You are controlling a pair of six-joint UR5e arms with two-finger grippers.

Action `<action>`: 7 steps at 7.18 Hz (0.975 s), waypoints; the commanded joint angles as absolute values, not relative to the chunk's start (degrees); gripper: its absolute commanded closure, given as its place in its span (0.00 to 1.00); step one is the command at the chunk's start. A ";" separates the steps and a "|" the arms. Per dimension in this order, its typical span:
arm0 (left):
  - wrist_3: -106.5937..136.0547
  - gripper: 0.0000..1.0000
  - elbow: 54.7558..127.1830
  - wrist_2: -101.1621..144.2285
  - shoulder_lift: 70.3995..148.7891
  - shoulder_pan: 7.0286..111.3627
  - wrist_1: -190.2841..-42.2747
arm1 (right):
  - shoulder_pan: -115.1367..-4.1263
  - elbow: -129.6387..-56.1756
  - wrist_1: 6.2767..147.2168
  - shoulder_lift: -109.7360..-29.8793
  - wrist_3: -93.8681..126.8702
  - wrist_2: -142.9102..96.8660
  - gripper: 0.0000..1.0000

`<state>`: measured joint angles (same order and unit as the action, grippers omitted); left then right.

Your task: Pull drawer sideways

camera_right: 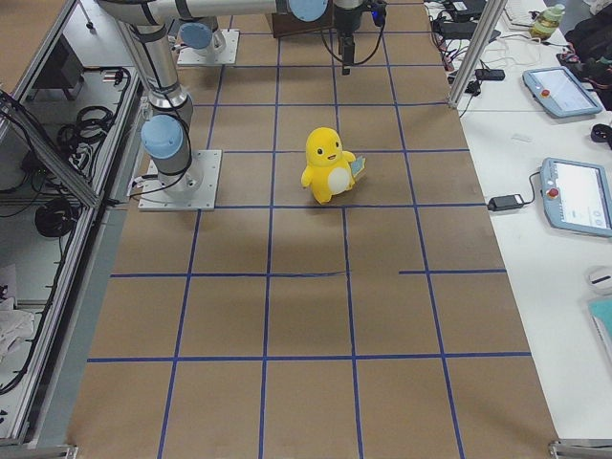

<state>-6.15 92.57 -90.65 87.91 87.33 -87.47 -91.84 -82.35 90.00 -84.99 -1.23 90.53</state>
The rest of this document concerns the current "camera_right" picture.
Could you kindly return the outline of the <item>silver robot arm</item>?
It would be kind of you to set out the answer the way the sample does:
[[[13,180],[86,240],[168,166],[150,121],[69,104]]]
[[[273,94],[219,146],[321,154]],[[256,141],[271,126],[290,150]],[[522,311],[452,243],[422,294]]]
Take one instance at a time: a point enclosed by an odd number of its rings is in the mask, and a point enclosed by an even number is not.
[[[217,55],[227,47],[216,16],[183,21],[178,35],[184,45],[199,55]]]
[[[231,47],[230,30],[219,28],[220,15],[289,13],[301,22],[315,22],[327,11],[339,35],[334,55],[348,74],[357,66],[354,33],[369,11],[377,27],[386,19],[384,1],[103,1],[101,7],[117,21],[145,88],[152,116],[141,130],[153,174],[137,193],[147,210],[211,210],[215,206],[222,153],[196,150],[189,136],[193,103],[181,84],[168,40],[167,21],[182,25],[182,45],[216,65]]]

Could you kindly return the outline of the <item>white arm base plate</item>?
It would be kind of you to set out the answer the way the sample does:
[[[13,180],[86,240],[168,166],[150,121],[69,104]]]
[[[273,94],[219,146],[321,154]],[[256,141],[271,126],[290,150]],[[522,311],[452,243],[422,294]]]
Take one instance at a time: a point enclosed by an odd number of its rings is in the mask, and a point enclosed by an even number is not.
[[[221,150],[193,150],[191,165],[184,175],[175,178],[159,175],[153,160],[149,161],[147,180],[139,195],[141,211],[214,210],[221,170]]]
[[[237,57],[239,31],[212,31],[202,24],[184,24],[177,64],[179,67],[210,67],[233,65]]]

